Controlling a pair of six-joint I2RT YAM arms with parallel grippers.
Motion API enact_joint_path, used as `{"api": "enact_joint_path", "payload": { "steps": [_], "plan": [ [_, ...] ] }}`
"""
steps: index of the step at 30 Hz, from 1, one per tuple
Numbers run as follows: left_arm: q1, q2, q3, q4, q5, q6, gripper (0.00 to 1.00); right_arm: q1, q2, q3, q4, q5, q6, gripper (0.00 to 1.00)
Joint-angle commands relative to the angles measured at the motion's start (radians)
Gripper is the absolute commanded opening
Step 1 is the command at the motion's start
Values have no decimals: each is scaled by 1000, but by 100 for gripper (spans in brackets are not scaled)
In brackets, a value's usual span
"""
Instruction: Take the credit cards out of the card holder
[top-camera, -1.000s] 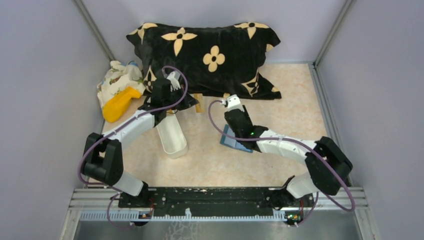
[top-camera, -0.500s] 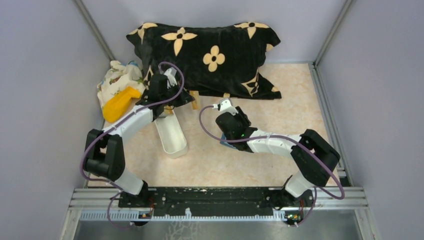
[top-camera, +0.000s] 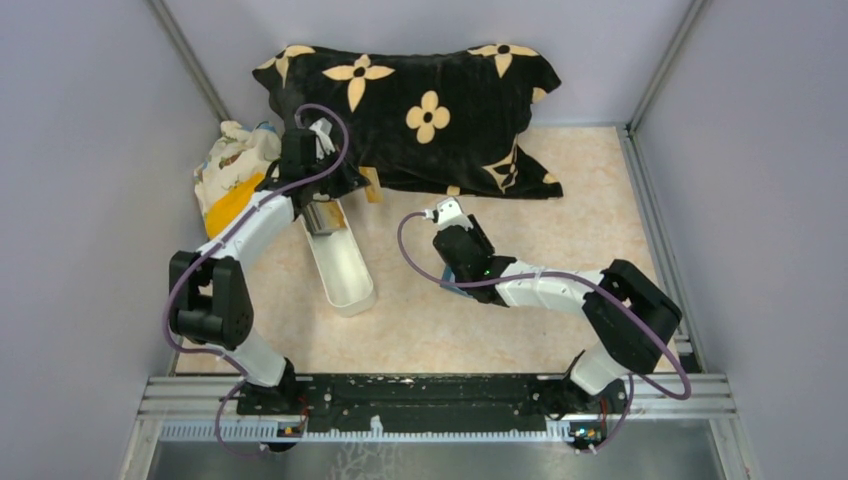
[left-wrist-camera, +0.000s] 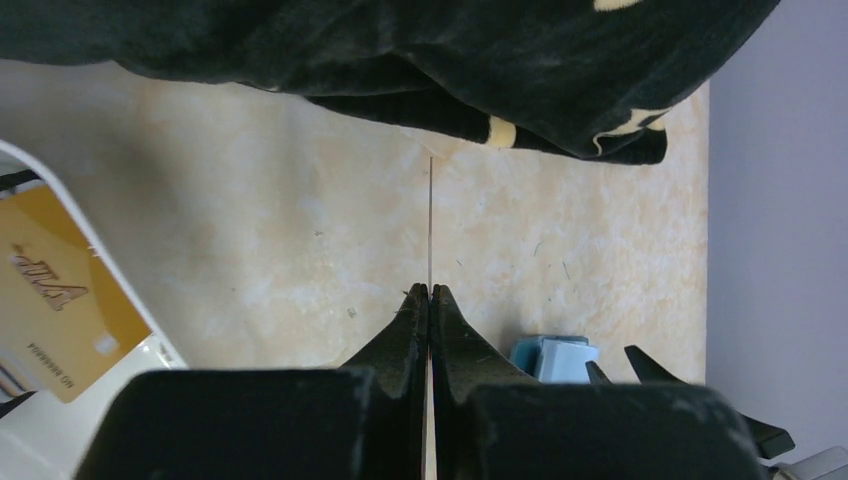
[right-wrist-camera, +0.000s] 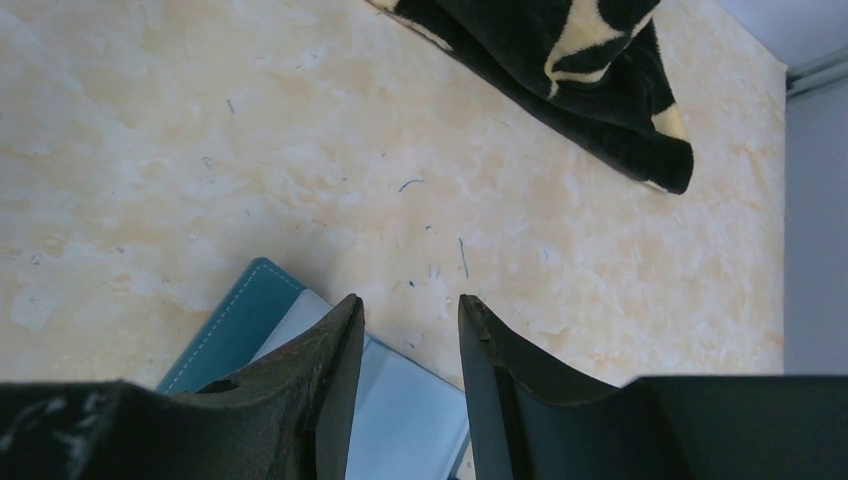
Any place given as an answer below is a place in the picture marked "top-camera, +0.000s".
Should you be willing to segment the orange gold VIP card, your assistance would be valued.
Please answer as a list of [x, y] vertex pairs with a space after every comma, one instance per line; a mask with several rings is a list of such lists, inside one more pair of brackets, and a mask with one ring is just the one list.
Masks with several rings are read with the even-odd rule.
[[377, 170], [373, 167], [361, 166], [359, 172], [368, 180], [368, 185], [364, 188], [367, 202], [371, 204], [382, 203], [384, 197]]

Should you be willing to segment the white oblong plastic tray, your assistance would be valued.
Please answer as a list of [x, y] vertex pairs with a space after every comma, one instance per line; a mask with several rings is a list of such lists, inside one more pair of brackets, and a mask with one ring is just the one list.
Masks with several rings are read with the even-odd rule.
[[345, 230], [321, 236], [308, 232], [304, 213], [302, 219], [325, 296], [336, 313], [350, 318], [372, 308], [375, 285], [347, 217]]

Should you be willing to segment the blue leather card holder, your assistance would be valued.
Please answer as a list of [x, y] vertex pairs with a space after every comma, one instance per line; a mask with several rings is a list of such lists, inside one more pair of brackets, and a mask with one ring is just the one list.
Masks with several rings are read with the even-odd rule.
[[463, 298], [474, 299], [472, 295], [468, 294], [467, 292], [465, 292], [461, 288], [458, 288], [455, 285], [456, 278], [454, 272], [448, 265], [444, 266], [444, 269], [441, 274], [441, 281], [443, 282], [443, 285], [441, 286], [442, 289], [447, 290], [453, 294], [459, 295]]

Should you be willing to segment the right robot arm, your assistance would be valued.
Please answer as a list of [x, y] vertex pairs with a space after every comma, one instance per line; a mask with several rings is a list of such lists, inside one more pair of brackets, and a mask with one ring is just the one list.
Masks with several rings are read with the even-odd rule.
[[589, 272], [535, 266], [496, 254], [480, 230], [460, 226], [438, 232], [433, 246], [458, 289], [480, 303], [540, 308], [589, 322], [598, 341], [568, 369], [569, 390], [595, 396], [627, 373], [652, 373], [671, 355], [668, 344], [682, 312], [629, 261], [616, 259]]

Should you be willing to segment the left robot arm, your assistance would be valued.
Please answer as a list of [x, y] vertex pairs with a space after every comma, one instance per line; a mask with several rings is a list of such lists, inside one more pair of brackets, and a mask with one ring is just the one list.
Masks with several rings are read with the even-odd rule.
[[250, 148], [217, 162], [244, 179], [208, 205], [208, 241], [169, 261], [162, 330], [180, 355], [210, 355], [248, 384], [277, 388], [294, 367], [254, 326], [247, 270], [318, 197], [335, 200], [357, 189], [347, 163], [350, 135], [341, 143], [316, 128], [273, 135], [269, 148]]

